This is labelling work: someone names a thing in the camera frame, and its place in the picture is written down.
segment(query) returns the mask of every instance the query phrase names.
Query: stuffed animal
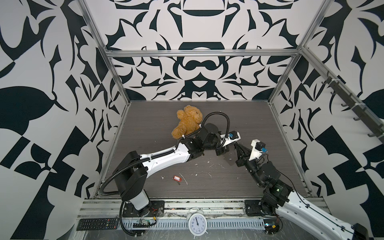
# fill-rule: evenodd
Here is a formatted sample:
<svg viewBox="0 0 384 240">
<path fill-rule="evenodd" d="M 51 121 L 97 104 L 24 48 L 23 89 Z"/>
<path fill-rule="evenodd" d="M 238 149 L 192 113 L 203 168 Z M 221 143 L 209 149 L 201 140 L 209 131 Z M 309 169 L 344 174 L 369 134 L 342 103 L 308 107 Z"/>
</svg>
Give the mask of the stuffed animal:
<svg viewBox="0 0 384 240">
<path fill-rule="evenodd" d="M 175 139 L 181 138 L 183 135 L 186 136 L 199 129 L 199 124 L 203 120 L 203 114 L 197 107 L 188 105 L 184 108 L 184 111 L 177 111 L 177 118 L 180 119 L 180 122 L 172 131 L 172 136 Z"/>
</svg>

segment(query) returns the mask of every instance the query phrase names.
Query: teddy bear's head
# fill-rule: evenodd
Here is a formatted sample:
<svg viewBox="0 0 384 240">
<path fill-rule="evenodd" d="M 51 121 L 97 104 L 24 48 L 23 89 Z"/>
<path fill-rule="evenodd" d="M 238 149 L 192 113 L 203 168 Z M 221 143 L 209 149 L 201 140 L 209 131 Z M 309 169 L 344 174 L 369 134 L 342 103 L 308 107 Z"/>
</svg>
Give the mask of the teddy bear's head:
<svg viewBox="0 0 384 240">
<path fill-rule="evenodd" d="M 182 120 L 186 116 L 191 117 L 197 124 L 203 121 L 203 114 L 197 107 L 188 105 L 184 108 L 184 111 L 177 111 L 177 118 L 179 118 L 180 120 Z"/>
</svg>

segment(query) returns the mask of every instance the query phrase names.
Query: teddy bear's ear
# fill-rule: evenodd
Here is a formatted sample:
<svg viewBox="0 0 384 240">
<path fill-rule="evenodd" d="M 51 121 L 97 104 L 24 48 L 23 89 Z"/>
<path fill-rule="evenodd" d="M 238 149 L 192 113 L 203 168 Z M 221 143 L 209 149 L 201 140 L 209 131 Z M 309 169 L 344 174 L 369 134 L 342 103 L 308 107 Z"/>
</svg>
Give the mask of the teddy bear's ear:
<svg viewBox="0 0 384 240">
<path fill-rule="evenodd" d="M 184 111 L 178 110 L 177 111 L 177 118 L 181 120 L 181 119 L 183 119 L 183 117 L 184 117 Z"/>
</svg>

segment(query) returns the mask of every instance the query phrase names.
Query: patterned back wall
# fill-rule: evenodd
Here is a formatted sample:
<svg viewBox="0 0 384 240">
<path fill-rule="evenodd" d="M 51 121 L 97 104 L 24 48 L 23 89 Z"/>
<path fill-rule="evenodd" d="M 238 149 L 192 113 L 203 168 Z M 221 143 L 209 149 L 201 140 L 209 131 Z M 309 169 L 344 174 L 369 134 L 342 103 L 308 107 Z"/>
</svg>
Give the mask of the patterned back wall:
<svg viewBox="0 0 384 240">
<path fill-rule="evenodd" d="M 0 5 L 1 239 L 67 239 L 125 102 L 76 1 Z"/>
<path fill-rule="evenodd" d="M 87 0 L 110 50 L 296 48 L 321 0 Z M 131 100 L 268 99 L 288 57 L 120 58 Z"/>
<path fill-rule="evenodd" d="M 335 0 L 309 44 L 384 119 L 384 3 Z M 384 145 L 302 57 L 274 102 L 314 194 L 336 217 L 384 237 Z"/>
</svg>

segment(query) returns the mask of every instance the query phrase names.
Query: perforated metal strip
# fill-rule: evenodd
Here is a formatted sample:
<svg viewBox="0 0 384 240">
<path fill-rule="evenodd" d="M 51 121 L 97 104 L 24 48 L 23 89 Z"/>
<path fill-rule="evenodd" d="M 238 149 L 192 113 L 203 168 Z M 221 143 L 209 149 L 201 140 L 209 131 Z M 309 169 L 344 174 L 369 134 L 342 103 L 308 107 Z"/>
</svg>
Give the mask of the perforated metal strip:
<svg viewBox="0 0 384 240">
<path fill-rule="evenodd" d="M 132 230 L 132 223 L 137 220 L 123 220 L 126 229 Z M 208 229 L 255 229 L 264 230 L 262 219 L 207 219 Z M 184 230 L 188 229 L 188 222 L 185 219 L 158 219 L 157 224 L 150 227 L 153 230 Z"/>
</svg>

